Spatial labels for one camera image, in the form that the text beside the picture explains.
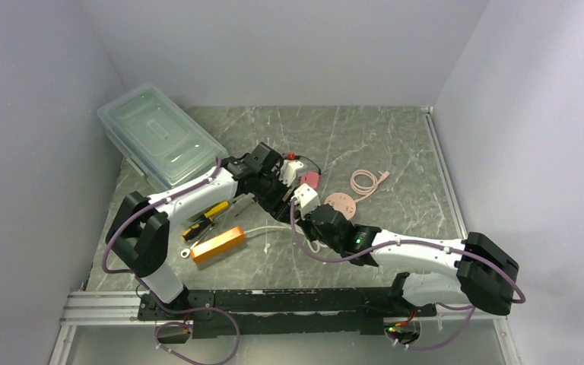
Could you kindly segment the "clear plastic storage box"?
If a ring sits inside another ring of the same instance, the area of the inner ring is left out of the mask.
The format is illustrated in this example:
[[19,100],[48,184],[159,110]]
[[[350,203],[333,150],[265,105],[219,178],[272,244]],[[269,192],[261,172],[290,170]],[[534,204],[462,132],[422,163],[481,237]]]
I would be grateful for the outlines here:
[[158,192],[195,179],[228,156],[222,144],[151,83],[98,109],[106,135]]

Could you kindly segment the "silver wrench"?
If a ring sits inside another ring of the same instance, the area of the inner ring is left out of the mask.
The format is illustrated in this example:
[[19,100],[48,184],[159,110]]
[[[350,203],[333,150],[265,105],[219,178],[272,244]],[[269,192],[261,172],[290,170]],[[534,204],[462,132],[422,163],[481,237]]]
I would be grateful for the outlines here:
[[180,256],[183,259],[201,259],[212,248],[213,242],[214,239],[197,240],[190,247],[183,249]]

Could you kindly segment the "yellow handled screwdriver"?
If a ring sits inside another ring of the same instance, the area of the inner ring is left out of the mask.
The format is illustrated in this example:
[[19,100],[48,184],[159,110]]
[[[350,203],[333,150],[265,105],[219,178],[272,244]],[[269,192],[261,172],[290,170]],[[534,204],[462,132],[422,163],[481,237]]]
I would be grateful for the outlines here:
[[199,216],[199,220],[214,220],[216,216],[223,213],[230,207],[229,201],[223,201],[217,203],[216,205],[210,207],[206,211],[202,212]]

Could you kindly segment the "pink round socket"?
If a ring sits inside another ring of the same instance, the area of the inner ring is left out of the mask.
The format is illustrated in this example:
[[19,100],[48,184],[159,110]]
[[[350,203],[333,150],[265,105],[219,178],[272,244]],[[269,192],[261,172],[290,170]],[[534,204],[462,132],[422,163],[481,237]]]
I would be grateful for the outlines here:
[[325,198],[324,203],[342,213],[347,220],[351,220],[356,214],[357,203],[346,193],[334,192]]

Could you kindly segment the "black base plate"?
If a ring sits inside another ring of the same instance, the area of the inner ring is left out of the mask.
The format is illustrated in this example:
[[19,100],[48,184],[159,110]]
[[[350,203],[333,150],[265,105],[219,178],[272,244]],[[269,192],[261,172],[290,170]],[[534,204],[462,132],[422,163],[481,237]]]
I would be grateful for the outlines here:
[[380,335],[393,319],[434,317],[433,304],[412,308],[384,287],[191,290],[195,339],[224,335],[356,332]]

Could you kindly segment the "orange power strip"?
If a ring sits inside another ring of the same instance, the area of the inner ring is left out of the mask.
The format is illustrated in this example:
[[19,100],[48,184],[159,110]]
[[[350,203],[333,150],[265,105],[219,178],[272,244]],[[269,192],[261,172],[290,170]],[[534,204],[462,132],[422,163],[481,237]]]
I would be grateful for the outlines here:
[[234,227],[190,249],[190,258],[196,263],[202,263],[219,256],[246,241],[246,234],[241,227]]

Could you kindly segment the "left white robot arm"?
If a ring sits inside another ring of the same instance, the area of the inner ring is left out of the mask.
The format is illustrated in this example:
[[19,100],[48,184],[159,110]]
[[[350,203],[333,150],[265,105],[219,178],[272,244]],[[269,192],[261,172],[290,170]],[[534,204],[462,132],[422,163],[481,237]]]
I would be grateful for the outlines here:
[[288,160],[264,143],[242,157],[219,157],[200,177],[162,193],[128,194],[106,235],[102,269],[112,269],[107,259],[114,252],[158,299],[158,309],[168,319],[182,317],[189,305],[189,290],[167,262],[170,231],[193,221],[218,203],[251,194],[274,219],[288,215],[290,195],[300,171],[298,160]]

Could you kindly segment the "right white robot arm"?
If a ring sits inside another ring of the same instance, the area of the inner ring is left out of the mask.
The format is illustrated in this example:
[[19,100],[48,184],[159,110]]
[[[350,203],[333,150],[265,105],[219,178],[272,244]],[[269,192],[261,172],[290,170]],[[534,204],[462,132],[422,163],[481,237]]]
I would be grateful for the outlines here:
[[507,316],[512,305],[525,302],[516,284],[519,264],[482,233],[453,240],[405,236],[353,224],[329,205],[291,216],[308,240],[337,253],[332,263],[400,268],[399,282],[388,297],[390,309],[399,316],[435,303],[470,304]]

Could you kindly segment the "pink socket cable plug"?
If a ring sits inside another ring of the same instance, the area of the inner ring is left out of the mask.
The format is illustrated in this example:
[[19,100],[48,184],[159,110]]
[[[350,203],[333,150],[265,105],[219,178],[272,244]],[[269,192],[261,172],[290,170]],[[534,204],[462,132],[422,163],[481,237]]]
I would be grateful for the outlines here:
[[365,169],[355,170],[350,178],[351,190],[358,195],[354,202],[359,203],[369,198],[389,175],[390,172],[388,170],[380,170],[377,173]]

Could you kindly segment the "yellow black screwdriver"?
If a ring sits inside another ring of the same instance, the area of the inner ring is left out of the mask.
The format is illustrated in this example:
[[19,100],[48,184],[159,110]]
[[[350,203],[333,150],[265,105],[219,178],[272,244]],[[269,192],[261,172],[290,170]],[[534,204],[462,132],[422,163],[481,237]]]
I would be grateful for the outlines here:
[[201,215],[197,220],[189,226],[182,234],[182,239],[184,241],[190,241],[199,236],[201,233],[214,226],[214,218]]

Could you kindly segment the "aluminium rail frame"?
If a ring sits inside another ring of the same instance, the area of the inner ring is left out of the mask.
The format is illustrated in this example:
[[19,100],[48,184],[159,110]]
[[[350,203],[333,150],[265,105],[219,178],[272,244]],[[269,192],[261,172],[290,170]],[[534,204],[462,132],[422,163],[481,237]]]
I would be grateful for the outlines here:
[[140,298],[134,291],[76,291],[68,295],[61,326],[154,326],[162,321],[138,319]]

